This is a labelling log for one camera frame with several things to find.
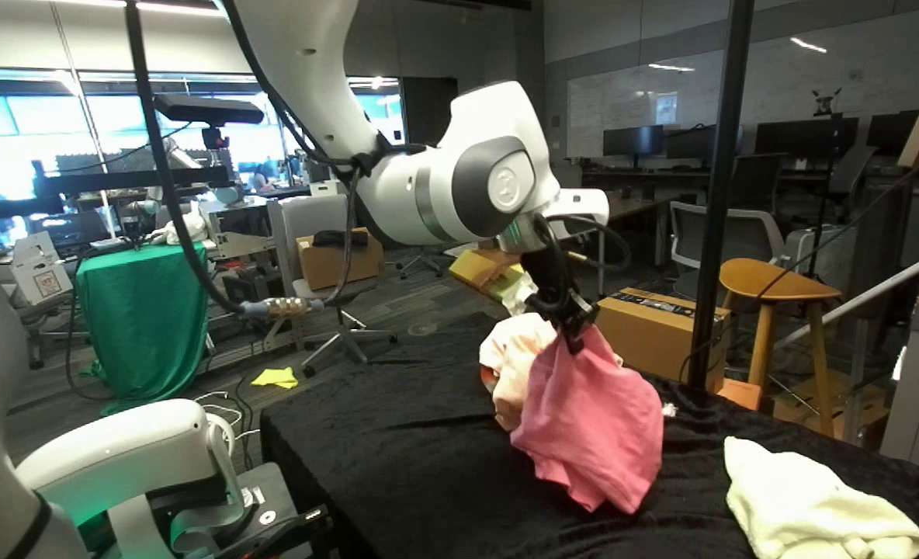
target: ceiling light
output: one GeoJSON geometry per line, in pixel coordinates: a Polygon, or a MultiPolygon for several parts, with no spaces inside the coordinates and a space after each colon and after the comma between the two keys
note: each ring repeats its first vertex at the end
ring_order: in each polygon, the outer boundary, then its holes
{"type": "MultiPolygon", "coordinates": [[[[70,5],[104,5],[104,8],[124,8],[124,0],[52,0],[70,5]]],[[[228,19],[221,8],[202,5],[174,5],[174,2],[138,2],[140,12],[169,12],[169,14],[195,14],[195,19],[228,19]]]]}
{"type": "Polygon", "coordinates": [[[648,68],[655,68],[655,70],[675,70],[675,74],[697,74],[697,68],[691,68],[691,66],[661,66],[661,63],[648,63],[648,68]]]}
{"type": "Polygon", "coordinates": [[[804,38],[793,38],[793,42],[798,42],[802,50],[811,50],[811,53],[829,53],[826,47],[809,42],[804,38]]]}

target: desk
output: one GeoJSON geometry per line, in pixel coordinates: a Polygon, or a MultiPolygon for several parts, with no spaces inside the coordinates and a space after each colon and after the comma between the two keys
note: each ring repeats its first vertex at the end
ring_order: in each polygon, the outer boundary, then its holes
{"type": "Polygon", "coordinates": [[[667,423],[664,466],[639,515],[583,515],[535,480],[535,466],[495,425],[466,335],[442,333],[415,364],[373,364],[274,404],[262,417],[264,453],[279,463],[296,502],[335,512],[344,556],[751,556],[726,508],[723,433],[798,450],[848,485],[881,493],[919,525],[919,468],[726,399],[680,406],[667,423]]]}

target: green cover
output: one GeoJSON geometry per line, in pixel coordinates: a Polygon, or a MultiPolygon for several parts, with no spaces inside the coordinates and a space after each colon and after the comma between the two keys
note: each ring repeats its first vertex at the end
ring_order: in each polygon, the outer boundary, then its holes
{"type": "Polygon", "coordinates": [[[84,260],[77,297],[111,396],[158,399],[192,380],[204,353],[208,297],[180,245],[84,260]]]}

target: table leg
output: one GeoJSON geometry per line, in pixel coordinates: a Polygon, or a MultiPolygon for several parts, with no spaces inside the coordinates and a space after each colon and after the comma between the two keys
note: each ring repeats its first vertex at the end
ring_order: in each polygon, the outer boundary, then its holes
{"type": "Polygon", "coordinates": [[[831,385],[829,385],[824,305],[809,305],[809,320],[811,320],[811,360],[814,360],[814,404],[820,408],[824,433],[831,438],[831,385]]]}
{"type": "Polygon", "coordinates": [[[766,394],[775,305],[761,301],[759,335],[751,341],[750,380],[766,394]]]}

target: black stand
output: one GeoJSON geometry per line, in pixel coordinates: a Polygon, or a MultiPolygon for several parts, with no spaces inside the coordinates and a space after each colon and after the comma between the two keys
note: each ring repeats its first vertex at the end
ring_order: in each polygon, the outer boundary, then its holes
{"type": "Polygon", "coordinates": [[[722,108],[716,108],[716,128],[714,128],[714,165],[711,165],[708,223],[706,223],[703,273],[698,273],[698,306],[697,306],[692,353],[691,353],[691,375],[686,375],[686,385],[697,394],[708,390],[706,385],[708,347],[711,347],[711,330],[714,330],[722,241],[723,241],[723,223],[730,209],[751,14],[755,14],[755,0],[733,0],[723,90],[722,90],[722,108]]]}

